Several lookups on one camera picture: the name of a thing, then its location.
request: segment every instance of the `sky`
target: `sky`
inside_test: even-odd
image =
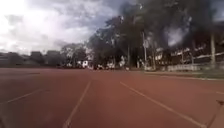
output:
[[[127,0],[0,0],[0,52],[59,50],[81,43]]]

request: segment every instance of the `pole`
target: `pole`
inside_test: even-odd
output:
[[[215,58],[215,37],[211,34],[211,68],[215,68],[216,58]]]
[[[144,54],[145,54],[145,70],[147,68],[147,44],[145,42],[145,35],[144,32],[142,32],[142,41],[143,41],[143,46],[144,46]]]

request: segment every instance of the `red running track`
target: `red running track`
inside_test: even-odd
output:
[[[224,100],[223,81],[53,69],[0,75],[0,128],[209,127]]]

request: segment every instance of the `fence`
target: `fence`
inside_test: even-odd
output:
[[[216,63],[217,69],[224,70],[224,62]],[[203,63],[203,64],[184,64],[184,65],[174,65],[168,66],[167,70],[170,72],[175,71],[202,71],[202,70],[210,70],[211,64],[210,63]]]

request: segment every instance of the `white lane line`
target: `white lane line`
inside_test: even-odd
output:
[[[14,102],[14,101],[17,101],[17,100],[21,100],[21,99],[23,99],[23,98],[26,98],[26,97],[28,97],[28,96],[34,95],[34,94],[36,94],[36,93],[38,93],[38,92],[42,92],[42,91],[44,91],[44,90],[43,90],[43,89],[39,89],[39,90],[36,90],[36,91],[34,91],[34,92],[31,92],[31,93],[22,95],[22,96],[20,96],[20,97],[16,97],[16,98],[14,98],[14,99],[11,99],[11,100],[2,102],[2,103],[0,103],[0,105],[3,105],[3,104],[9,104],[9,103],[11,103],[11,102]]]
[[[216,92],[217,94],[220,94],[220,95],[224,95],[224,93],[223,92]]]
[[[85,97],[85,95],[86,95],[86,93],[87,93],[87,91],[88,91],[90,85],[91,85],[91,82],[89,82],[89,83],[87,84],[87,86],[86,86],[84,92],[82,93],[82,96],[80,97],[78,103],[76,104],[76,106],[75,106],[74,109],[72,110],[71,114],[69,115],[68,119],[67,119],[66,122],[64,123],[63,128],[69,128],[69,127],[70,127],[70,125],[71,125],[71,121],[72,121],[72,117],[76,114],[76,112],[77,112],[79,106],[81,105],[81,103],[82,103],[82,101],[83,101],[83,99],[84,99],[84,97]]]
[[[147,95],[145,95],[145,94],[139,92],[138,90],[136,90],[136,89],[134,89],[134,88],[132,88],[132,87],[130,87],[130,86],[128,86],[128,85],[122,83],[122,82],[120,82],[120,84],[123,85],[124,87],[128,88],[129,90],[131,90],[131,91],[137,93],[138,95],[143,96],[143,97],[146,98],[147,100],[149,100],[149,101],[151,101],[151,102],[157,104],[158,106],[160,106],[160,107],[166,109],[167,111],[170,111],[170,112],[172,112],[172,113],[178,115],[179,117],[181,117],[181,118],[183,118],[183,119],[185,119],[185,120],[187,120],[187,121],[189,121],[189,122],[191,122],[191,123],[197,125],[198,127],[200,127],[200,128],[207,128],[206,125],[204,125],[204,124],[202,124],[202,123],[199,123],[198,121],[194,120],[193,118],[191,118],[191,117],[189,117],[189,116],[187,116],[187,115],[185,115],[185,114],[182,114],[182,113],[180,113],[180,112],[175,111],[175,110],[172,109],[171,107],[168,107],[167,105],[165,105],[165,104],[163,104],[163,103],[161,103],[161,102],[159,102],[159,101],[157,101],[157,100],[155,100],[155,99],[150,98],[149,96],[147,96]]]

